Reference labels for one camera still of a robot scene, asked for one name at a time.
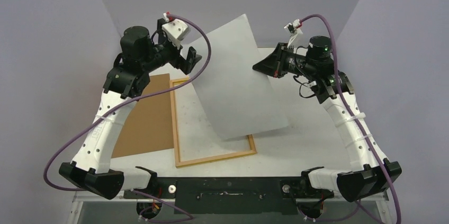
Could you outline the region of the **blue building photo print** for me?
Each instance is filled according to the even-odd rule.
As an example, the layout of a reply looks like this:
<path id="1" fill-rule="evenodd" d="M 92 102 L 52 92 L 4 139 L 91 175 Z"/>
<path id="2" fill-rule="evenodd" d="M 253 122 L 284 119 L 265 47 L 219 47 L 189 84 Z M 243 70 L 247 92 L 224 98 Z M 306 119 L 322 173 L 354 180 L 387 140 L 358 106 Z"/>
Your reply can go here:
<path id="1" fill-rule="evenodd" d="M 252 69 L 261 56 L 246 14 L 209 32 L 211 57 L 192 85 L 222 139 L 276 130 L 289 122 L 269 79 Z"/>

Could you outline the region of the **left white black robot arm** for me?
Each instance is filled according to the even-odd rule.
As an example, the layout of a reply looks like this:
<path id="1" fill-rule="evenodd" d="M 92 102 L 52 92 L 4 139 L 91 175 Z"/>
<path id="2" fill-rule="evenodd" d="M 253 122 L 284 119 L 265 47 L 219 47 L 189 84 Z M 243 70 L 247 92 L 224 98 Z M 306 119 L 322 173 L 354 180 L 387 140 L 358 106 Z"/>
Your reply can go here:
<path id="1" fill-rule="evenodd" d="M 145 198 L 157 193 L 154 171 L 140 166 L 114 170 L 112 153 L 129 114 L 145 98 L 150 73 L 170 64 L 188 75 L 201 60 L 193 47 L 182 56 L 181 42 L 193 27 L 180 16 L 165 16 L 158 20 L 155 33 L 143 26 L 124 31 L 121 52 L 106 76 L 94 121 L 83 131 L 85 140 L 73 159 L 59 167 L 59 174 L 75 191 L 89 191 L 108 200 L 121 191 L 138 190 Z"/>

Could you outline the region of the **brown frame backing board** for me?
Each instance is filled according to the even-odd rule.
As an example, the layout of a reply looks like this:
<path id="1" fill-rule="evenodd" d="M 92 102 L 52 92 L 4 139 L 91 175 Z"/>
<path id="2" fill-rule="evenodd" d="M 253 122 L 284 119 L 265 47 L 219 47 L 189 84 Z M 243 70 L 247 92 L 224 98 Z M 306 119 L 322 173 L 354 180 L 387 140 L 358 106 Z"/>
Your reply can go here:
<path id="1" fill-rule="evenodd" d="M 136 102 L 121 130 L 112 157 L 174 148 L 170 92 Z"/>

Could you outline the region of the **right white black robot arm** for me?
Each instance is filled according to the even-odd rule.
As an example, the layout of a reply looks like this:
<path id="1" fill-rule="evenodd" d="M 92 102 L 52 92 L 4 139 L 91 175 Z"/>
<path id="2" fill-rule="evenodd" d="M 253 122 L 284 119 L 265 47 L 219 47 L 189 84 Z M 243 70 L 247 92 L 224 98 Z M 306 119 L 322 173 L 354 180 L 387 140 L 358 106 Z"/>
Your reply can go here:
<path id="1" fill-rule="evenodd" d="M 345 171 L 316 167 L 303 171 L 306 178 L 299 183 L 300 192 L 312 197 L 320 189 L 329 190 L 354 202 L 387 190 L 401 175 L 402 168 L 388 159 L 370 134 L 348 77 L 335 71 L 332 51 L 331 39 L 326 36 L 312 37 L 304 56 L 280 42 L 252 69 L 273 78 L 291 73 L 308 80 L 313 96 L 329 114 L 342 139 L 351 168 Z"/>

